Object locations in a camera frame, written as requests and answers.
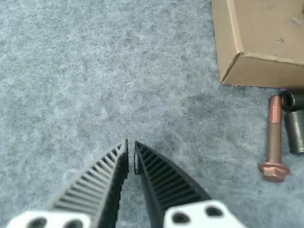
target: cylindrical spacer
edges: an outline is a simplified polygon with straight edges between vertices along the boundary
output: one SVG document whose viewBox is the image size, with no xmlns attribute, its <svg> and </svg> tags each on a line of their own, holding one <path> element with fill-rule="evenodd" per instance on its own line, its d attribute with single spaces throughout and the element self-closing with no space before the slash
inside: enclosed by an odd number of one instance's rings
<svg viewBox="0 0 304 228">
<path fill-rule="evenodd" d="M 285 90 L 280 96 L 285 111 L 304 109 L 304 89 Z"/>
<path fill-rule="evenodd" d="M 304 154 L 304 110 L 287 114 L 285 124 L 290 153 Z"/>
</svg>

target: bolt threads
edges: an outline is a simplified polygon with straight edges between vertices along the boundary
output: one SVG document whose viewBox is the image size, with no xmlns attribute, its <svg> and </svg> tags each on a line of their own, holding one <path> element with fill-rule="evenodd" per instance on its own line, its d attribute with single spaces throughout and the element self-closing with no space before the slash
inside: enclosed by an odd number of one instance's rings
<svg viewBox="0 0 304 228">
<path fill-rule="evenodd" d="M 282 101 L 280 96 L 272 96 L 269 101 L 269 123 L 281 124 Z"/>
</svg>

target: hex flange bolt head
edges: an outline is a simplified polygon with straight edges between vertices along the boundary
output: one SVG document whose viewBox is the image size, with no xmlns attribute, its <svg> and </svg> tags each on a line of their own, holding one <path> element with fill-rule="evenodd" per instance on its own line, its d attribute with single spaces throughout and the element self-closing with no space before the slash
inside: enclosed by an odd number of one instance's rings
<svg viewBox="0 0 304 228">
<path fill-rule="evenodd" d="M 281 143 L 282 102 L 280 96 L 272 96 L 269 100 L 267 161 L 258 165 L 266 181 L 283 182 L 290 173 L 289 168 L 282 164 Z"/>
</svg>

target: gray carpet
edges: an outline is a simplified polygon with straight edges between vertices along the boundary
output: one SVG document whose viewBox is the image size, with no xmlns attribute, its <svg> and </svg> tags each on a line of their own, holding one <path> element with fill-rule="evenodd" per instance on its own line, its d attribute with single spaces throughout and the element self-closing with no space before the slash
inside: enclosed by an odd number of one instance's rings
<svg viewBox="0 0 304 228">
<path fill-rule="evenodd" d="M 257 169 L 276 93 L 219 84 L 209 0 L 2 0 L 0 225 L 128 138 L 130 157 L 134 140 L 156 149 L 248 227 L 302 227 L 303 158 L 285 131 L 292 174 Z M 117 227 L 149 227 L 132 173 Z"/>
</svg>

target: cardboard box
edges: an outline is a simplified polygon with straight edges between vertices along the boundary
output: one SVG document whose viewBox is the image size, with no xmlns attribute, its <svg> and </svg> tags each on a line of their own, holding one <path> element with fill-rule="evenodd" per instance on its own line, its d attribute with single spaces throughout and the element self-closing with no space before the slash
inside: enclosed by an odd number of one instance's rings
<svg viewBox="0 0 304 228">
<path fill-rule="evenodd" d="M 212 0 L 220 80 L 304 87 L 304 0 Z"/>
</svg>

